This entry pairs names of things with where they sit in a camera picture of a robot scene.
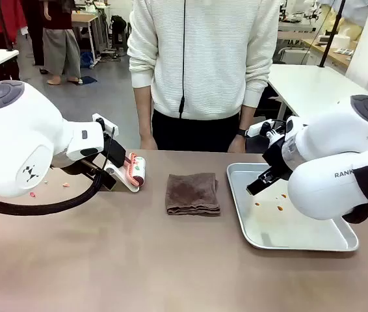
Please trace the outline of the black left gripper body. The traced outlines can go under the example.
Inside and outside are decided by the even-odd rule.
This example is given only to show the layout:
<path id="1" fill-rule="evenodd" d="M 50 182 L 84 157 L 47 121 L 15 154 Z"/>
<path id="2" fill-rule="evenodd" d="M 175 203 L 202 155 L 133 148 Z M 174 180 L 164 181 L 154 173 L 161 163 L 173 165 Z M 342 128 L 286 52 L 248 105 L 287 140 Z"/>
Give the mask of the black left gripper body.
<path id="1" fill-rule="evenodd" d="M 106 138 L 104 140 L 104 156 L 115 167 L 122 167 L 125 163 L 126 150 L 115 139 Z"/>

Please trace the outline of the wooden workbench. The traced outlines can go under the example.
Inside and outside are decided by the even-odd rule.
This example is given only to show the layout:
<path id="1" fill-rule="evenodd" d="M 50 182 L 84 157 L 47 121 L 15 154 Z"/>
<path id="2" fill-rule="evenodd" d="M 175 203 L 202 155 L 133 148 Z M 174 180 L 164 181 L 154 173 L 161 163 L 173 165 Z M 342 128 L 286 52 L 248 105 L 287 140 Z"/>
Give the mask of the wooden workbench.
<path id="1" fill-rule="evenodd" d="M 301 41 L 305 44 L 306 48 L 310 48 L 310 51 L 318 56 L 322 57 L 325 51 L 325 47 L 318 46 L 313 42 L 312 39 L 301 39 Z M 336 49 L 330 48 L 327 56 L 327 60 L 337 64 L 338 66 L 342 66 L 348 68 L 352 56 L 350 55 L 343 55 L 340 53 L 335 52 Z"/>

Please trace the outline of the person's right hand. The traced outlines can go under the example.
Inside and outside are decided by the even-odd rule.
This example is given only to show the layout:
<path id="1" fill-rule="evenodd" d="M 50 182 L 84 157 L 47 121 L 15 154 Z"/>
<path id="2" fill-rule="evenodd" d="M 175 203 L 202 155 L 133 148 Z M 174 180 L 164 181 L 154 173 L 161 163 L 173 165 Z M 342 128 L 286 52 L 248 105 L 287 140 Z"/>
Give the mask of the person's right hand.
<path id="1" fill-rule="evenodd" d="M 140 148 L 142 150 L 157 150 L 157 143 L 152 135 L 140 137 Z"/>

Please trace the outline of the person's left forearm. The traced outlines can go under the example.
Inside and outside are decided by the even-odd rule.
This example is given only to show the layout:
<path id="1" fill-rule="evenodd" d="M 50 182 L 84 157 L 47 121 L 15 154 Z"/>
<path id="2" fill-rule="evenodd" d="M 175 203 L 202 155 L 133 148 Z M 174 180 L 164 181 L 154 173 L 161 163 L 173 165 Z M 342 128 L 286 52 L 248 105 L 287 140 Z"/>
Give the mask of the person's left forearm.
<path id="1" fill-rule="evenodd" d="M 256 108 L 249 107 L 246 105 L 241 106 L 240 119 L 239 119 L 239 129 L 247 130 L 254 123 L 254 114 Z"/>

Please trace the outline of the white folded roller stand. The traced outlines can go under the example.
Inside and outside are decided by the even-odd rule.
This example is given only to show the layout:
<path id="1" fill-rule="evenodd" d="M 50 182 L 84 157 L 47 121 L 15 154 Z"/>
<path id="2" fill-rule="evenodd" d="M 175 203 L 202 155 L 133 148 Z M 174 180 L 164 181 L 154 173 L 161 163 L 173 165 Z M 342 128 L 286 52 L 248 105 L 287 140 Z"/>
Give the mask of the white folded roller stand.
<path id="1" fill-rule="evenodd" d="M 115 186 L 111 189 L 112 191 L 118 192 L 138 192 L 139 187 L 132 185 L 127 179 L 127 169 L 125 166 L 117 168 L 111 162 L 108 162 L 104 170 L 115 179 L 116 183 Z"/>

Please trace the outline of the silver metal tray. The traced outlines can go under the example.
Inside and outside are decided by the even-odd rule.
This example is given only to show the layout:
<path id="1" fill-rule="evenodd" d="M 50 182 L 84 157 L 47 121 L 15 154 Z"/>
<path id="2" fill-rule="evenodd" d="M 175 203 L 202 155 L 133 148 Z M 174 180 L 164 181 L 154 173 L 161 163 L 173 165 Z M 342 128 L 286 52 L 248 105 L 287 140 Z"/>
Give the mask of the silver metal tray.
<path id="1" fill-rule="evenodd" d="M 227 167 L 227 177 L 242 233 L 254 247 L 266 250 L 354 252 L 359 240 L 342 218 L 314 220 L 298 212 L 287 193 L 287 181 L 279 180 L 252 196 L 247 185 L 269 166 L 237 162 Z"/>

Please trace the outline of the black stand pole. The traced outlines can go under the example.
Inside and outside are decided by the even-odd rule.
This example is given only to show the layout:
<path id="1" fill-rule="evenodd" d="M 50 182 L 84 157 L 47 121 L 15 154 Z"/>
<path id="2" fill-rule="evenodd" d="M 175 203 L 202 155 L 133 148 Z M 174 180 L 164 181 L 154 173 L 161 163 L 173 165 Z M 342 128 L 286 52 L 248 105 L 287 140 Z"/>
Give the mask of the black stand pole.
<path id="1" fill-rule="evenodd" d="M 320 64 L 319 64 L 320 68 L 324 67 L 327 56 L 330 52 L 330 48 L 331 48 L 332 42 L 334 40 L 334 36 L 336 34 L 336 31 L 337 31 L 339 21 L 342 18 L 342 13 L 343 13 L 343 9 L 344 9 L 344 6 L 345 6 L 345 2 L 346 2 L 346 0 L 341 0 L 340 6 L 339 6 L 339 9 L 337 11 L 337 15 L 336 15 L 336 18 L 335 18 L 335 21 L 334 21 L 334 25 L 332 27 L 332 30 L 330 31 L 330 35 L 329 35 L 329 39 L 328 39 L 326 48 L 325 48 L 324 53 L 321 57 L 321 61 L 320 61 Z"/>

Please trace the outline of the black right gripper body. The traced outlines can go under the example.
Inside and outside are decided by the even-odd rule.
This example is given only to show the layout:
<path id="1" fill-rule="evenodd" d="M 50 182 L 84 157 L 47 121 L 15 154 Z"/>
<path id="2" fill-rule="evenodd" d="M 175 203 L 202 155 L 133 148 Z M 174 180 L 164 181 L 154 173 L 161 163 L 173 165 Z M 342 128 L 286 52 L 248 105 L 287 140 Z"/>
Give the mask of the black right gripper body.
<path id="1" fill-rule="evenodd" d="M 282 157 L 282 146 L 284 137 L 271 144 L 263 154 L 263 159 L 269 165 L 269 169 L 264 172 L 266 178 L 290 178 L 291 169 L 286 165 Z"/>

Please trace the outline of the person's right forearm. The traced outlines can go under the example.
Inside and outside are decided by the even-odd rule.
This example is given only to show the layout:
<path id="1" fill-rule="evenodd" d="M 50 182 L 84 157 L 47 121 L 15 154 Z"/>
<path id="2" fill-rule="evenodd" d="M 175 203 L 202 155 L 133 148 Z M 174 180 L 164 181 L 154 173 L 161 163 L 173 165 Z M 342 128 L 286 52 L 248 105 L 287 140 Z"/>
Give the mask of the person's right forearm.
<path id="1" fill-rule="evenodd" d="M 135 103 L 138 114 L 139 134 L 141 138 L 151 136 L 152 99 L 151 87 L 134 88 Z"/>

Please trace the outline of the blue bag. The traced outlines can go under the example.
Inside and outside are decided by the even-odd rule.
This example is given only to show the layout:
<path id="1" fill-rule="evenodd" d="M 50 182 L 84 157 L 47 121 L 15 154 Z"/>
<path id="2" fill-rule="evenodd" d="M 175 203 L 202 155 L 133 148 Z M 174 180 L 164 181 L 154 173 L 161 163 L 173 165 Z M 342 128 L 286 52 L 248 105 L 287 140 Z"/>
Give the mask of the blue bag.
<path id="1" fill-rule="evenodd" d="M 94 59 L 93 54 L 90 51 L 83 51 L 80 54 L 80 67 L 81 68 L 93 68 Z"/>

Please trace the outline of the large white table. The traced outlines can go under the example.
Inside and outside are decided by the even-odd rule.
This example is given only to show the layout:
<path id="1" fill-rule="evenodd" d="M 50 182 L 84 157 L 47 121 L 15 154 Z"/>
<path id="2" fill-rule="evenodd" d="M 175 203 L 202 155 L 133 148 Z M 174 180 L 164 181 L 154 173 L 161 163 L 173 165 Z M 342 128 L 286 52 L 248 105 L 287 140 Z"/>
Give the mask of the large white table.
<path id="1" fill-rule="evenodd" d="M 341 99 L 368 91 L 337 71 L 318 66 L 273 64 L 269 85 L 282 101 L 278 118 L 286 109 L 300 117 L 324 112 Z"/>

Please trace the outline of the brown cloth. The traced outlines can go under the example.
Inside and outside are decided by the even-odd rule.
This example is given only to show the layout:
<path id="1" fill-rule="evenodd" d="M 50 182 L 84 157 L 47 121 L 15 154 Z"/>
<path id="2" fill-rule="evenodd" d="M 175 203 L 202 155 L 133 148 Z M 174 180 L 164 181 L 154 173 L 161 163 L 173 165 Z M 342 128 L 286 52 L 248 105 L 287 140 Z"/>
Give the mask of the brown cloth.
<path id="1" fill-rule="evenodd" d="M 170 174 L 166 185 L 166 213 L 175 216 L 220 216 L 217 187 L 214 173 Z"/>

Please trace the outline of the black trousers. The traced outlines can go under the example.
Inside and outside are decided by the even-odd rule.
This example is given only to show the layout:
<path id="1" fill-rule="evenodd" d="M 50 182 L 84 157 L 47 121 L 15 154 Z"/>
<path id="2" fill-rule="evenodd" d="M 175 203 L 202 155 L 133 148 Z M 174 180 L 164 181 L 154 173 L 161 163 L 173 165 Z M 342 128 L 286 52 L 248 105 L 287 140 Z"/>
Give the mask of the black trousers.
<path id="1" fill-rule="evenodd" d="M 152 115 L 152 133 L 160 150 L 227 152 L 239 130 L 239 115 L 219 120 L 188 120 Z"/>

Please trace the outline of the bystander in black clothes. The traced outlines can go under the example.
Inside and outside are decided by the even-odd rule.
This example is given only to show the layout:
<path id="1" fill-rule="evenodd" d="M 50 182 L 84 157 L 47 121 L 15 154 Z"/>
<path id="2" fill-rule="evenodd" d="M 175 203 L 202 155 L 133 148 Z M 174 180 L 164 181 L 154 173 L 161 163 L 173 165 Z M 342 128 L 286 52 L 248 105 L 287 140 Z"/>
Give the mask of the bystander in black clothes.
<path id="1" fill-rule="evenodd" d="M 42 40 L 42 8 L 39 0 L 21 0 L 21 6 L 31 37 L 34 65 L 39 67 L 42 75 L 48 74 L 44 67 L 44 50 Z"/>

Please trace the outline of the pink patterned lint roller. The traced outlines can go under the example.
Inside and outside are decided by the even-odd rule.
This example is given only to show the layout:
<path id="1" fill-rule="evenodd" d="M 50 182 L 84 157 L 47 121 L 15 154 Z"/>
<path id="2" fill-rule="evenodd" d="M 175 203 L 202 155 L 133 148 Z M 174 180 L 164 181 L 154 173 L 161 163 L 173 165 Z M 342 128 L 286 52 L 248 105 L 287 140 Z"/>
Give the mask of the pink patterned lint roller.
<path id="1" fill-rule="evenodd" d="M 131 152 L 125 157 L 124 161 L 125 178 L 131 185 L 133 192 L 138 192 L 143 186 L 146 177 L 146 160 L 145 158 Z"/>

